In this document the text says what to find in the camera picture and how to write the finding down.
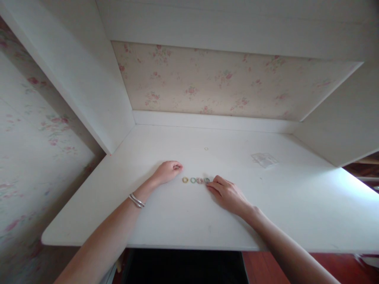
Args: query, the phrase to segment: red floor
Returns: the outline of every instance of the red floor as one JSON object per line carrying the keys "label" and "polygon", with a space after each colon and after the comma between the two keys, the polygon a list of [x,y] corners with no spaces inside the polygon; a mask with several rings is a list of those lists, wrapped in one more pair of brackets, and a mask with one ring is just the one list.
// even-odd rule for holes
{"label": "red floor", "polygon": [[[250,284],[285,283],[286,276],[270,252],[243,252]],[[312,254],[342,284],[379,283],[379,272],[361,266],[352,254]]]}

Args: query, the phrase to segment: pink flower pattern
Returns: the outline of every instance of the pink flower pattern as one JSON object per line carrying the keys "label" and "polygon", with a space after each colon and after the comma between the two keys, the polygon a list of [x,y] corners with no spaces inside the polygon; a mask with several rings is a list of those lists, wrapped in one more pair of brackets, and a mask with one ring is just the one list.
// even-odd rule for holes
{"label": "pink flower pattern", "polygon": [[244,106],[246,106],[248,103],[248,99],[243,97],[242,99],[235,101],[235,104],[230,108],[230,111],[234,111],[236,109],[243,109]]}
{"label": "pink flower pattern", "polygon": [[214,80],[218,83],[219,88],[222,89],[224,86],[229,86],[232,76],[233,73],[226,69],[224,72],[219,71]]}
{"label": "pink flower pattern", "polygon": [[169,58],[172,55],[172,50],[168,47],[162,47],[161,45],[156,45],[155,50],[149,52],[150,56],[154,59],[157,65],[169,65]]}
{"label": "pink flower pattern", "polygon": [[[210,114],[204,110],[207,107],[216,115],[300,120],[307,112],[294,107],[300,100],[307,96],[321,100],[356,66],[355,62],[139,43],[128,43],[133,52],[127,59],[124,44],[112,42],[117,61],[125,66],[122,74],[129,71],[124,82],[132,107],[141,110]],[[150,92],[159,94],[159,100],[147,98]],[[281,99],[285,92],[291,95]]]}
{"label": "pink flower pattern", "polygon": [[1,17],[0,52],[9,59],[0,66],[1,270],[9,283],[48,283],[70,256],[42,246],[49,215],[88,176],[81,167],[95,168],[104,153]]}
{"label": "pink flower pattern", "polygon": [[159,104],[160,95],[155,94],[155,92],[149,92],[145,97],[145,106],[157,106]]}
{"label": "pink flower pattern", "polygon": [[286,59],[282,56],[275,55],[270,61],[266,62],[266,71],[276,73],[277,69],[286,63]]}

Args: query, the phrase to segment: white desk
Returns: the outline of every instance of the white desk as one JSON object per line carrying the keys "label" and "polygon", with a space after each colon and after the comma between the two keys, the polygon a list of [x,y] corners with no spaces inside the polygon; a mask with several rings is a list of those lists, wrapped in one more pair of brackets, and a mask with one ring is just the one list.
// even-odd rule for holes
{"label": "white desk", "polygon": [[[270,153],[263,169],[250,157]],[[80,246],[165,160],[184,171],[158,188],[141,211],[128,247],[262,250],[242,220],[221,209],[204,185],[182,177],[216,174],[310,252],[379,253],[379,194],[315,155],[293,135],[136,125],[47,227],[47,245]]]}

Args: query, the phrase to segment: wall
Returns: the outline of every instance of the wall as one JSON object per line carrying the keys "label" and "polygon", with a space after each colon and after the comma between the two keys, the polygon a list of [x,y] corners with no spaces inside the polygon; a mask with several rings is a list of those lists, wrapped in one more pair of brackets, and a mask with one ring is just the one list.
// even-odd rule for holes
{"label": "wall", "polygon": [[0,0],[0,14],[107,154],[134,126],[93,0]]}
{"label": "wall", "polygon": [[301,121],[359,62],[112,42],[134,110]]}
{"label": "wall", "polygon": [[51,283],[74,248],[43,230],[103,150],[0,20],[0,283]]}

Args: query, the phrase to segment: silver bracelet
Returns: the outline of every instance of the silver bracelet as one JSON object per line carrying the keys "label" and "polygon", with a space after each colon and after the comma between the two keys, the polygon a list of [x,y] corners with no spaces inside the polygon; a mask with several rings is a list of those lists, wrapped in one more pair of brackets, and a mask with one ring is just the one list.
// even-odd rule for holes
{"label": "silver bracelet", "polygon": [[142,201],[138,200],[133,193],[129,194],[129,198],[134,202],[135,205],[137,205],[137,207],[145,207],[145,204]]}

